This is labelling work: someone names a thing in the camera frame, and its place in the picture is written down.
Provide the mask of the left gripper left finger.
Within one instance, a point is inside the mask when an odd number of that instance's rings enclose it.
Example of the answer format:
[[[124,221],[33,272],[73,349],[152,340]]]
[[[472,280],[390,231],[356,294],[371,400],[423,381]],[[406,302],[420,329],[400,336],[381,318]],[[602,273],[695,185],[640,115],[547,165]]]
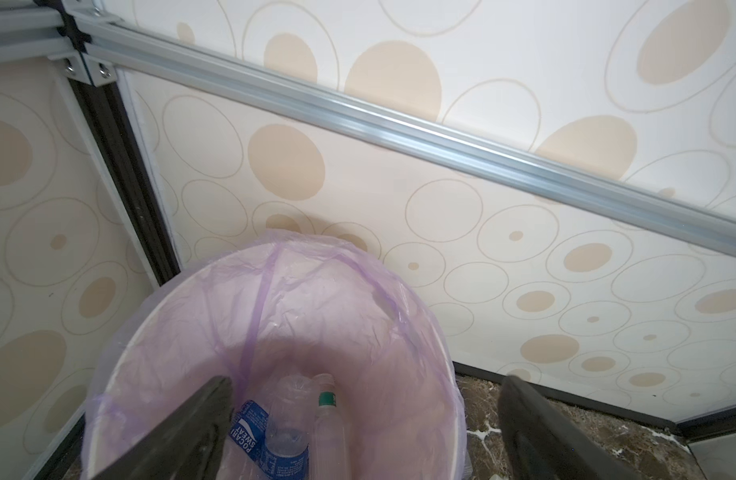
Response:
[[[214,376],[96,477],[215,479],[232,413],[232,381]]]

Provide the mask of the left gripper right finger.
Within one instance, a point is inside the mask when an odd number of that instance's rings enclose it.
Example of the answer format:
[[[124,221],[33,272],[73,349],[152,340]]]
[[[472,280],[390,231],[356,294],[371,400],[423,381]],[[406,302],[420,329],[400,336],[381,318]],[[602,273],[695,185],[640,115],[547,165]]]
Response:
[[[639,475],[592,442],[516,376],[506,377],[497,402],[514,479],[637,479]]]

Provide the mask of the Pocari Sweat bottle white cap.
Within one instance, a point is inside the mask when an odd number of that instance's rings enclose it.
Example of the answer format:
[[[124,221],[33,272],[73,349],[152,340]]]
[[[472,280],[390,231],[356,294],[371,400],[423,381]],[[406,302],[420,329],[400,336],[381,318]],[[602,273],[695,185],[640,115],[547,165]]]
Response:
[[[314,381],[282,376],[260,387],[234,414],[229,438],[262,479],[306,479],[314,418]]]

